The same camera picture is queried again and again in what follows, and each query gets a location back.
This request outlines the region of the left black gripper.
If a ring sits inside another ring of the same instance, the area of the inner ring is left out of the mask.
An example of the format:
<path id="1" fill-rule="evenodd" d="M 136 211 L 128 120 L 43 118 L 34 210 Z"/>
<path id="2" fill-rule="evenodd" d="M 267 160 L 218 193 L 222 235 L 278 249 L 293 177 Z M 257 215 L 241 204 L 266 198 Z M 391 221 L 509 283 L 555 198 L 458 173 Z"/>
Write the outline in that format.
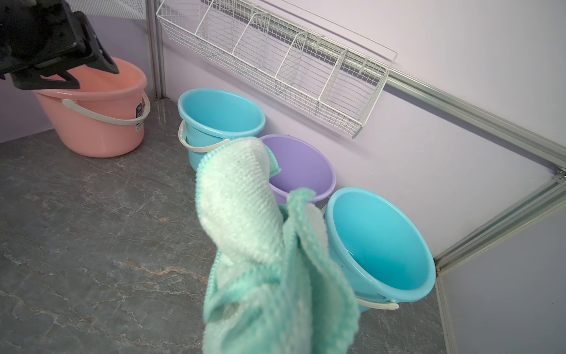
<path id="1" fill-rule="evenodd" d="M 20 90 L 79 89 L 68 72 L 56 79 L 22 69 L 92 69 L 119 74 L 90 21 L 67 1 L 1 2 L 1 74 L 10 74 Z"/>

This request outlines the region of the pink plastic bucket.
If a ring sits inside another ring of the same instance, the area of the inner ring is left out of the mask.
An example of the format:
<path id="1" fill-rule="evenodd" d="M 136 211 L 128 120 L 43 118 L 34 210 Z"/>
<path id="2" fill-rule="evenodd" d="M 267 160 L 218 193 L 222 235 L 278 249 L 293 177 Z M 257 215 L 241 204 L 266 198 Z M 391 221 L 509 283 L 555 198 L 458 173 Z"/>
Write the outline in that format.
<path id="1" fill-rule="evenodd" d="M 127 154 L 140 146 L 150 100 L 146 74 L 115 58 L 118 74 L 79 66 L 69 72 L 79 89 L 46 89 L 33 93 L 66 147 L 94 158 Z"/>

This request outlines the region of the purple plastic bucket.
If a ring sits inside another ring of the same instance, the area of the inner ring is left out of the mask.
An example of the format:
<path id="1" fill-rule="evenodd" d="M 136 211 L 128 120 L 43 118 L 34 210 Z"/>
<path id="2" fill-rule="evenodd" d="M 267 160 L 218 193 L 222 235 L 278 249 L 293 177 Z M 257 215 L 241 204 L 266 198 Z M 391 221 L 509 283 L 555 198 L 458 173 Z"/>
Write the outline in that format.
<path id="1" fill-rule="evenodd" d="M 285 204 L 290 192 L 300 188 L 315 192 L 313 204 L 333 194 L 337 182 L 335 170 L 319 150 L 290 135 L 268 134 L 260 139 L 274 154 L 280 168 L 270 179 L 279 204 Z"/>

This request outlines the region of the light green microfiber cloth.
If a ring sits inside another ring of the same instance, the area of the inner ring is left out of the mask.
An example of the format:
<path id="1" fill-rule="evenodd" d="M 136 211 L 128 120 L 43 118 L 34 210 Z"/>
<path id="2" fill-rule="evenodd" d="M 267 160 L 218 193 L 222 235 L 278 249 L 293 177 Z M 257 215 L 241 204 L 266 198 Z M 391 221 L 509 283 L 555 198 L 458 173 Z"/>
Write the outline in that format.
<path id="1" fill-rule="evenodd" d="M 203 306 L 205 353 L 346 353 L 360 311 L 330 257 L 314 192 L 277 203 L 280 169 L 261 140 L 222 145 L 200 162 L 195 206 L 217 247 Z"/>

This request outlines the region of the teal plastic bucket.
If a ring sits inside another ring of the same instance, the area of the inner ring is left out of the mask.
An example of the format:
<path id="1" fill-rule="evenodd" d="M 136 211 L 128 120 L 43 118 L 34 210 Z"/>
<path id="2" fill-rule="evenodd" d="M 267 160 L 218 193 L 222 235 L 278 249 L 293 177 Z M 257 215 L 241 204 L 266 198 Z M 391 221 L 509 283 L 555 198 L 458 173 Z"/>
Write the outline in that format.
<path id="1" fill-rule="evenodd" d="M 231 140 L 256 137 L 265 128 L 265 114 L 253 101 L 210 88 L 184 92 L 178 99 L 182 119 L 178 140 L 196 171 L 203 157 Z"/>
<path id="2" fill-rule="evenodd" d="M 433 290 L 433 256 L 419 230 L 390 201 L 355 187 L 330 198 L 324 213 L 330 257 L 362 312 L 393 311 Z"/>

